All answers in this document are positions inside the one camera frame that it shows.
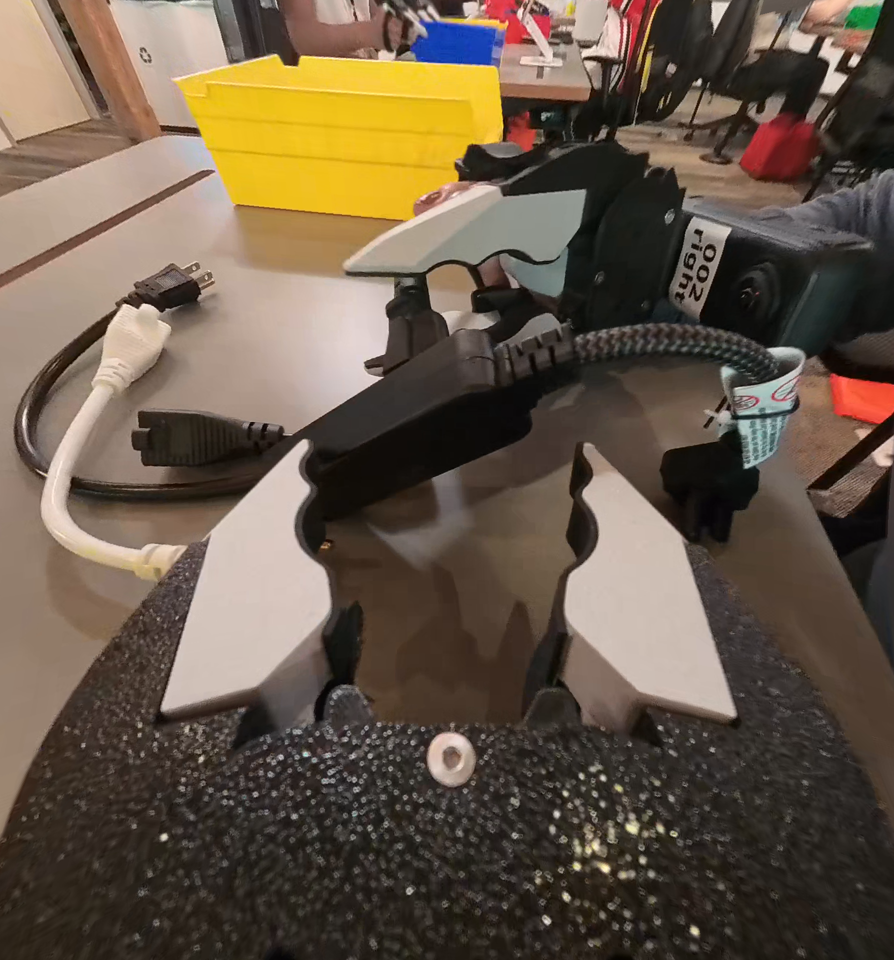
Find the person's right forearm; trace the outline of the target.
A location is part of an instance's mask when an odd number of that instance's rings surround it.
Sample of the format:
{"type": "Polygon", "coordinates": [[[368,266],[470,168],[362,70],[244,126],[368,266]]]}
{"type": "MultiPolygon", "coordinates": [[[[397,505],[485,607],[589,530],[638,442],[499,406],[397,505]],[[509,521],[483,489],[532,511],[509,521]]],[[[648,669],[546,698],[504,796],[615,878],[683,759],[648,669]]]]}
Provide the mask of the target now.
{"type": "Polygon", "coordinates": [[[894,170],[798,206],[767,207],[755,216],[829,227],[872,243],[851,312],[822,359],[837,374],[894,375],[894,170]]]}

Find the person's right hand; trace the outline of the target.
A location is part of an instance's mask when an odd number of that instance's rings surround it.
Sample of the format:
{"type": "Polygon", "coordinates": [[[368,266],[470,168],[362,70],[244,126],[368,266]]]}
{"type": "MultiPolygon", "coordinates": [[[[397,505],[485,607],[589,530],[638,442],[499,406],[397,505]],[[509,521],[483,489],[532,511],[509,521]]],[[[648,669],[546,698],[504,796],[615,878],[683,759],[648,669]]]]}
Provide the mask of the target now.
{"type": "Polygon", "coordinates": [[[430,211],[444,206],[466,202],[471,197],[478,197],[484,192],[484,184],[473,182],[452,182],[444,184],[435,190],[417,198],[413,204],[413,218],[417,219],[430,211]]]}

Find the yellow plastic bin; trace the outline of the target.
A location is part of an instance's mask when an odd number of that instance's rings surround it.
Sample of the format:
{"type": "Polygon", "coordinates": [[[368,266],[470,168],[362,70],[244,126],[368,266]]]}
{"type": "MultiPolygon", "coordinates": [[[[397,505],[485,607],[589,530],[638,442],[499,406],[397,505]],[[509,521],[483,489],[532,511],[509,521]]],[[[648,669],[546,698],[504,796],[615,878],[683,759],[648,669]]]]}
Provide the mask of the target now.
{"type": "Polygon", "coordinates": [[[495,66],[273,54],[174,83],[237,207],[407,220],[503,137],[495,66]]]}

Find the blue plastic bin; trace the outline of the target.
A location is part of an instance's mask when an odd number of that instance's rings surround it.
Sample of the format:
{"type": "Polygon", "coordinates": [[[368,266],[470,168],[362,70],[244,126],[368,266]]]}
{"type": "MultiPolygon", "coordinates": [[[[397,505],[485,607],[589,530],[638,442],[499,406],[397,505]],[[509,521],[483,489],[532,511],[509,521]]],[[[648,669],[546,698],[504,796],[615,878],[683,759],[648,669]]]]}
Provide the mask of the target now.
{"type": "Polygon", "coordinates": [[[501,63],[507,24],[503,21],[434,20],[410,46],[419,63],[493,66],[501,63]]]}

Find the brown office table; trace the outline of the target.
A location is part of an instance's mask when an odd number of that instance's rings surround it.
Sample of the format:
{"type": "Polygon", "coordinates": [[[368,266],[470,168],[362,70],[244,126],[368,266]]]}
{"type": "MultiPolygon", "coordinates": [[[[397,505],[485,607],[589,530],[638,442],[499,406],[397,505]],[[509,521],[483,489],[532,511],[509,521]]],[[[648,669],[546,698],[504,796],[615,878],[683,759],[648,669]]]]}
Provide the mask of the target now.
{"type": "Polygon", "coordinates": [[[592,90],[590,78],[579,48],[559,45],[553,54],[561,66],[540,67],[522,60],[538,54],[530,44],[506,44],[499,66],[502,99],[520,99],[554,103],[586,102],[592,90]]]}

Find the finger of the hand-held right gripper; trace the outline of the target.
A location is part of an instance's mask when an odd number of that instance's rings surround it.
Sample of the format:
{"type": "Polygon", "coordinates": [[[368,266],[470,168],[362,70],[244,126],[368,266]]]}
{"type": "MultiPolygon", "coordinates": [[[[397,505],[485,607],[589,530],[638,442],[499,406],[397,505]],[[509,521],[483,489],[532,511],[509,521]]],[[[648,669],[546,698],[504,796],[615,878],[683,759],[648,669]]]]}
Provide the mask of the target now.
{"type": "Polygon", "coordinates": [[[365,361],[371,376],[570,376],[571,335],[556,327],[531,345],[510,345],[514,333],[543,313],[538,296],[511,283],[481,285],[471,294],[474,318],[498,318],[482,330],[450,333],[431,306],[427,279],[401,277],[385,307],[387,339],[381,355],[365,361]]]}
{"type": "Polygon", "coordinates": [[[343,270],[353,277],[423,277],[503,254],[554,262],[580,228],[585,201],[585,189],[509,196],[497,185],[477,184],[376,237],[343,270]]]}

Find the pale blue warning tag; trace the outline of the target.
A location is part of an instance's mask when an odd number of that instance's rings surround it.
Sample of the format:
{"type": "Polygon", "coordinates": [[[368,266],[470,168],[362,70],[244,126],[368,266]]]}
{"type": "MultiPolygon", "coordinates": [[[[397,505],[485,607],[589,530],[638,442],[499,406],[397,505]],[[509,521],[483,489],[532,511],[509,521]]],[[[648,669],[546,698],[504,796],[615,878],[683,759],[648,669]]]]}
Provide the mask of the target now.
{"type": "Polygon", "coordinates": [[[800,406],[805,353],[791,346],[767,352],[777,363],[777,373],[757,380],[732,366],[721,366],[722,404],[705,412],[704,426],[716,426],[717,438],[733,434],[739,442],[745,469],[759,467],[777,453],[788,420],[800,406]]]}

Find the black office chair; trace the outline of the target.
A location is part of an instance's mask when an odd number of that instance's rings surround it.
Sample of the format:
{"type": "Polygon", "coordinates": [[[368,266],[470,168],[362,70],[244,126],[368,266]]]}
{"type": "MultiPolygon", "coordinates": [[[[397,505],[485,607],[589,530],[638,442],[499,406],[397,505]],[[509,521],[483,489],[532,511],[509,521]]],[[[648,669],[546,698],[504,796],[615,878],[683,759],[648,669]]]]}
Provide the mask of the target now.
{"type": "Polygon", "coordinates": [[[584,54],[592,92],[576,124],[582,138],[667,119],[693,86],[713,90],[747,59],[761,2],[728,2],[717,23],[709,1],[610,1],[584,54]]]}
{"type": "Polygon", "coordinates": [[[894,1],[884,3],[865,50],[814,122],[819,153],[802,200],[829,178],[855,186],[894,170],[894,1]]]}

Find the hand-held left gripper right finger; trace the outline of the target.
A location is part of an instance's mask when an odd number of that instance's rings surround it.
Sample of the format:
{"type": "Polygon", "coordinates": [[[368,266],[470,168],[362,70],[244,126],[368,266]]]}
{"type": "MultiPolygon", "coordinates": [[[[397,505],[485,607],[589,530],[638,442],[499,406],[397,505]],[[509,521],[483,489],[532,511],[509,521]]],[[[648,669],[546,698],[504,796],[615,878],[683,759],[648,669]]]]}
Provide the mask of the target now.
{"type": "Polygon", "coordinates": [[[629,734],[650,711],[734,724],[681,534],[590,442],[574,450],[569,493],[573,562],[527,668],[525,725],[629,734]]]}

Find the wooden post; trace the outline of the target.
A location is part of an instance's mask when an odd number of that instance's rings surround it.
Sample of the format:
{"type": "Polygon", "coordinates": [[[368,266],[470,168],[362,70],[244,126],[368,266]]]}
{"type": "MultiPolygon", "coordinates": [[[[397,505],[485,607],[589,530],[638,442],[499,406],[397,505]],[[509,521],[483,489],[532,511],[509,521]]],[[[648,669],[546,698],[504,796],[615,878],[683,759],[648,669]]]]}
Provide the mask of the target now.
{"type": "Polygon", "coordinates": [[[60,9],[120,132],[132,142],[162,136],[107,1],[60,1],[60,9]]]}

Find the black power plug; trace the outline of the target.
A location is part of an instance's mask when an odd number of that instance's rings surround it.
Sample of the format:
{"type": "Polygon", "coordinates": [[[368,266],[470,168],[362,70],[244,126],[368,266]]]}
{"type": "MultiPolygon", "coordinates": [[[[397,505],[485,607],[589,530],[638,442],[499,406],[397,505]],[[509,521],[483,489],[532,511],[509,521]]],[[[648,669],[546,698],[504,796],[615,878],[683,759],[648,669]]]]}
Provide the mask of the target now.
{"type": "Polygon", "coordinates": [[[300,432],[323,520],[516,444],[541,399],[575,383],[579,367],[568,325],[513,344],[485,330],[451,334],[300,432]]]}

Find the white stand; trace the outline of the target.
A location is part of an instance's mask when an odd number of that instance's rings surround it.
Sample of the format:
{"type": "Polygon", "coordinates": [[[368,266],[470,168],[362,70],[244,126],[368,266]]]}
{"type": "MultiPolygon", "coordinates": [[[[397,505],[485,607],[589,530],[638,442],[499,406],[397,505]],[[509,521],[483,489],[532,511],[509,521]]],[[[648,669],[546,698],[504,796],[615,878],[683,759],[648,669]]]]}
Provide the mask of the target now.
{"type": "Polygon", "coordinates": [[[534,16],[535,2],[521,2],[517,18],[519,23],[525,28],[528,37],[536,47],[536,54],[523,55],[520,58],[520,66],[536,67],[539,69],[556,69],[563,66],[563,59],[556,56],[549,38],[545,36],[537,24],[534,16]]]}

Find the orange flat object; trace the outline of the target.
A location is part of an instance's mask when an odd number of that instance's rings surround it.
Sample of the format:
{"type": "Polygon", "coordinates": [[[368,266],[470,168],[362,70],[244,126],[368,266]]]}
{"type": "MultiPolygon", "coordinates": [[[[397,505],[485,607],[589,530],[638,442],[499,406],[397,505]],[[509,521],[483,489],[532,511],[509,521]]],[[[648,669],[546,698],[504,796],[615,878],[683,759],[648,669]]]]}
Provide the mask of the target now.
{"type": "Polygon", "coordinates": [[[831,373],[834,413],[842,418],[880,425],[894,414],[894,383],[850,378],[831,373]]]}

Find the red bag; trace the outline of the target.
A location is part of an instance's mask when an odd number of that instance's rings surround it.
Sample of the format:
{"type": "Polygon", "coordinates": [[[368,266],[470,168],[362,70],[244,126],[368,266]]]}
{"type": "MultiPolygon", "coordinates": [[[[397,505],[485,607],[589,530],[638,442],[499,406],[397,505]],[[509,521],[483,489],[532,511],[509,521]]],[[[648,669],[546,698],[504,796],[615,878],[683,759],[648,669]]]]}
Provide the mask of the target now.
{"type": "Polygon", "coordinates": [[[780,112],[758,126],[740,159],[753,180],[791,183],[803,177],[820,150],[815,125],[790,112],[780,112]]]}

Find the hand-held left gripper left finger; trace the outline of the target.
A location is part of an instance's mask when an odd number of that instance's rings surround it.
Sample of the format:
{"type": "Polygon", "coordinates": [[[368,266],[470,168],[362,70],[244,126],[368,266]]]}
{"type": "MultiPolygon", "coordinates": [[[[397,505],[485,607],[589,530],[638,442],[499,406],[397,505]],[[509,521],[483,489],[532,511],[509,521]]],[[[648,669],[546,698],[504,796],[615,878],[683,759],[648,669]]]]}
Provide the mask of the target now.
{"type": "Polygon", "coordinates": [[[167,721],[243,709],[276,730],[311,722],[354,682],[364,614],[342,606],[301,440],[213,529],[160,705],[167,721]]]}

